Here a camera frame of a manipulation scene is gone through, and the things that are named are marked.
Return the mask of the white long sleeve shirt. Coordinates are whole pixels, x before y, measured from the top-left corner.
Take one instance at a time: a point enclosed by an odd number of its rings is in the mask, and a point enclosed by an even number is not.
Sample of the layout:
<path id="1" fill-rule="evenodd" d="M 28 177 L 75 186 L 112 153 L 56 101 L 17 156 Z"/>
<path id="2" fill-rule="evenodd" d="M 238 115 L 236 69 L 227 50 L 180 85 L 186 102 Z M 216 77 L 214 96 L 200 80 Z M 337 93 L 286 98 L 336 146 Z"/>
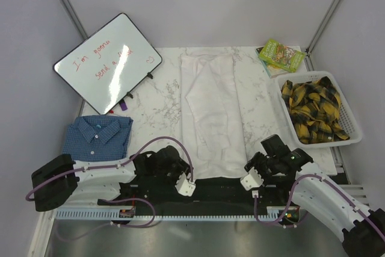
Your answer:
<path id="1" fill-rule="evenodd" d="M 230 54 L 181 58 L 182 140 L 194 179 L 240 178 L 247 162 Z"/>

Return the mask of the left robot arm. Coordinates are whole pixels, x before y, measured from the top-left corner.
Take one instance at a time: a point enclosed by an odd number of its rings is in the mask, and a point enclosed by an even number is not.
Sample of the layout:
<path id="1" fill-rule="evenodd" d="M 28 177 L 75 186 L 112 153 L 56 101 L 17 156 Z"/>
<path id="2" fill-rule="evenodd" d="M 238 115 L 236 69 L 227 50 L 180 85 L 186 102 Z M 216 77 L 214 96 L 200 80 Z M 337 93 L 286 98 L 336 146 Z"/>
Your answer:
<path id="1" fill-rule="evenodd" d="M 191 177 L 190 165 L 173 146 L 99 164 L 62 154 L 32 173 L 31 199 L 38 212 L 63 205 L 125 205 L 149 197 L 156 184 L 162 192 L 190 197 L 196 189 Z"/>

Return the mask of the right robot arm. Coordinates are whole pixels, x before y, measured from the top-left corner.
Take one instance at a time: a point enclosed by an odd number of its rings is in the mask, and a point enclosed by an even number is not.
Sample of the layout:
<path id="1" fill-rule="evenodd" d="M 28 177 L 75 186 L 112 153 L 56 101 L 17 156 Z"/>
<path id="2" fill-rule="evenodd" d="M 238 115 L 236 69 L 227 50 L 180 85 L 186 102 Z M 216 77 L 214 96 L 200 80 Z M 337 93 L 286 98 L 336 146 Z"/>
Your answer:
<path id="1" fill-rule="evenodd" d="M 291 206 L 299 207 L 329 228 L 342 243 L 348 256 L 384 256 L 384 210 L 372 210 L 335 183 L 302 149 L 290 150 L 274 134 L 262 142 L 264 153 L 257 152 L 247 161 L 242 186 L 251 191 L 253 214 L 266 202 L 269 185 L 285 207 L 267 226 L 295 228 L 286 220 Z"/>

